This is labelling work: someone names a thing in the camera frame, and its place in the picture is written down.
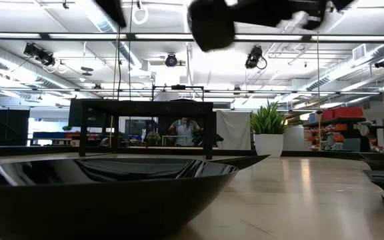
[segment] white planter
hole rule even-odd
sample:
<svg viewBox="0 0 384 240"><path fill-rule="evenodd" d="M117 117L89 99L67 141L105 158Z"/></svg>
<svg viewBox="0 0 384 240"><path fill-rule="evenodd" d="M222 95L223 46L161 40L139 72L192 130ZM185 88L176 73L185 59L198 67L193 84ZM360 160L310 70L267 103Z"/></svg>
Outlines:
<svg viewBox="0 0 384 240"><path fill-rule="evenodd" d="M260 155L269 157L280 157L284 146L284 135L282 134L258 134L254 135L254 146Z"/></svg>

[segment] person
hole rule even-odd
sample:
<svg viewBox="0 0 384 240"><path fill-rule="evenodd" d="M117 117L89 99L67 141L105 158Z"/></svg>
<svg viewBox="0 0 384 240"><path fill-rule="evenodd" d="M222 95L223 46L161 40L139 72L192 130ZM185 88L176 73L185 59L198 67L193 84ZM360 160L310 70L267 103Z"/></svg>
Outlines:
<svg viewBox="0 0 384 240"><path fill-rule="evenodd" d="M200 130L198 123L194 120L190 120L188 117L182 117L180 120L175 121L168 130L176 130L176 145L180 146L193 146L193 131Z"/></svg>

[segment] ventilation duct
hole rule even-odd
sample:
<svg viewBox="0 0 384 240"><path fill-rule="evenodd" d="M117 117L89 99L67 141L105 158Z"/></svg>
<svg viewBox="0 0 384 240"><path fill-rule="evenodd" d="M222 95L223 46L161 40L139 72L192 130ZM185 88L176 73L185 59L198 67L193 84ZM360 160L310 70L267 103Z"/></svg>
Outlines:
<svg viewBox="0 0 384 240"><path fill-rule="evenodd" d="M106 17L92 0L76 0L76 5L86 14L88 19L90 19L100 32L117 33L116 25ZM114 47L117 46L115 41L111 42L111 44ZM140 60L130 52L128 46L122 41L119 42L119 54L121 54L126 61L130 62L132 69L140 69L142 67Z"/></svg>
<svg viewBox="0 0 384 240"><path fill-rule="evenodd" d="M357 60L354 60L352 56L342 60L338 64L328 68L324 71L318 81L318 75L311 78L310 83L304 85L298 91L312 91L318 86L322 86L326 83L332 82L340 77L346 76L362 67L364 64L378 62L384 59L384 44L368 44L366 46L366 54ZM300 96L300 94L292 93L280 98L280 102L288 102L294 98Z"/></svg>
<svg viewBox="0 0 384 240"><path fill-rule="evenodd" d="M54 74L48 73L42 67L36 66L33 63L7 52L0 48L0 70L10 71L11 76L15 79L22 80L34 84L35 81L57 86L55 88L72 88L76 89L79 86L70 83ZM84 97L100 98L93 93L81 93Z"/></svg>

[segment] white curtain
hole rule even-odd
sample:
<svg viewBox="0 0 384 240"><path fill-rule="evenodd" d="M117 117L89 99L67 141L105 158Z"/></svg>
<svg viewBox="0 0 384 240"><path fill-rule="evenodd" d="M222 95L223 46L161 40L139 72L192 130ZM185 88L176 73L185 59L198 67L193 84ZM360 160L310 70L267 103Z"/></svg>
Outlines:
<svg viewBox="0 0 384 240"><path fill-rule="evenodd" d="M225 150L250 150L250 113L216 111L217 133L225 140L217 145Z"/></svg>

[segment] potted plant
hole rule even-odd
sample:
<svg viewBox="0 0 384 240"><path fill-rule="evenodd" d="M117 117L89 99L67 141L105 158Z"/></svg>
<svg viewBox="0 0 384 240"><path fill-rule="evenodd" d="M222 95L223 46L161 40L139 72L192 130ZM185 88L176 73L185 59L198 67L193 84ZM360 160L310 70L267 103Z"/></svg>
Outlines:
<svg viewBox="0 0 384 240"><path fill-rule="evenodd" d="M157 142L161 140L161 136L158 133L150 133L146 136L148 146L156 146Z"/></svg>
<svg viewBox="0 0 384 240"><path fill-rule="evenodd" d="M277 111L277 103L260 107L251 114L250 125L254 131L254 146L258 155L280 157L284 145L284 132L287 130L284 115Z"/></svg>
<svg viewBox="0 0 384 240"><path fill-rule="evenodd" d="M64 126L64 127L62 127L62 130L64 130L65 132L68 132L68 131L72 130L72 127Z"/></svg>

